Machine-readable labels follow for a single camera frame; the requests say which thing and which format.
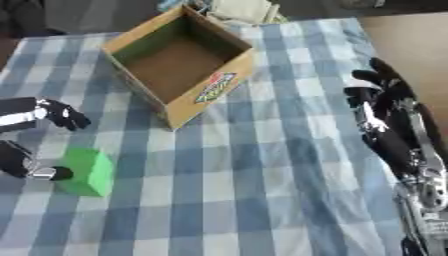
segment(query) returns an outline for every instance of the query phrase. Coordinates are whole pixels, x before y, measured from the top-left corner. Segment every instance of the printed logo on box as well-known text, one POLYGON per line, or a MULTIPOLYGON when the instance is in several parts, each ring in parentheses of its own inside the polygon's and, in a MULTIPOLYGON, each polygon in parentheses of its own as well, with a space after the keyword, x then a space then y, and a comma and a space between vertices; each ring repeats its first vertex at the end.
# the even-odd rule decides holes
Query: printed logo on box
POLYGON ((235 78, 236 73, 215 73, 210 82, 201 94, 196 98, 195 103, 203 103, 216 100, 219 95, 227 88, 230 82, 235 78))

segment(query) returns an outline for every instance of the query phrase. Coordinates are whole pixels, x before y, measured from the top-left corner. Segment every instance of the white cloth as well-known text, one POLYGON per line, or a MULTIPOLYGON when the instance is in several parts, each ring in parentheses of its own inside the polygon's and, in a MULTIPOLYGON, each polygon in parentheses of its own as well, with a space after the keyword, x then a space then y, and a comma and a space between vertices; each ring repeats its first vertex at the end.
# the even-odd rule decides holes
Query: white cloth
POLYGON ((271 6, 267 0, 214 0, 211 11, 218 18, 262 24, 271 6))

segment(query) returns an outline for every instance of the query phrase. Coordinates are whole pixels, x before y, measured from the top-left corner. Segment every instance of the robotic arm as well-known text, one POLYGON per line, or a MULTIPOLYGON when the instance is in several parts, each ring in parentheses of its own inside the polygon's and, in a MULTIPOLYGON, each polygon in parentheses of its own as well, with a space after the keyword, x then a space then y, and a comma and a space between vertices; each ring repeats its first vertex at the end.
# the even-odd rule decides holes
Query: robotic arm
MULTIPOLYGON (((58 101, 33 97, 0 100, 0 133, 33 128, 42 119, 70 131, 90 124, 82 113, 58 101)), ((0 155, 0 169, 17 178, 63 180, 73 176, 65 167, 39 166, 30 151, 13 141, 0 141, 0 155)))
POLYGON ((398 180, 394 200, 406 233, 403 253, 446 255, 443 239, 434 238, 442 231, 434 227, 447 223, 448 153, 430 112, 406 81, 380 59, 373 58, 370 65, 373 71, 355 70, 352 75, 375 87, 350 87, 344 92, 363 141, 398 180))

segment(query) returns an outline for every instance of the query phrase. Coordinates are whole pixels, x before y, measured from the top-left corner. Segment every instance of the robot finger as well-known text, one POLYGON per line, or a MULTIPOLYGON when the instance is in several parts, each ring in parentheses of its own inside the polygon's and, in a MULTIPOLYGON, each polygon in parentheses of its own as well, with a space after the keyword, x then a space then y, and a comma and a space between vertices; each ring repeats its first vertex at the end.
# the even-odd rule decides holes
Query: robot finger
POLYGON ((383 80, 377 72, 370 71, 370 70, 354 70, 352 72, 352 77, 355 79, 358 79, 358 80, 363 80, 363 81, 373 83, 378 86, 382 85, 382 80, 383 80))

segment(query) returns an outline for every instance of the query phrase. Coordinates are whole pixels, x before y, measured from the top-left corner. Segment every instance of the blue and white checkered cloth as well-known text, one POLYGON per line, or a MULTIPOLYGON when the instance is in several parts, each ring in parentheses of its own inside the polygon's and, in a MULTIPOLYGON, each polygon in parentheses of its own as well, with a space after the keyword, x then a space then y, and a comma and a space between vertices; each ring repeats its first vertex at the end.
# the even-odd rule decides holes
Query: blue and white checkered cloth
POLYGON ((93 124, 3 134, 46 164, 67 147, 116 162, 110 197, 0 176, 0 255, 400 255, 391 175, 361 141, 342 88, 374 51, 354 19, 237 31, 253 76, 177 132, 113 73, 114 35, 22 40, 2 98, 61 100, 93 124))

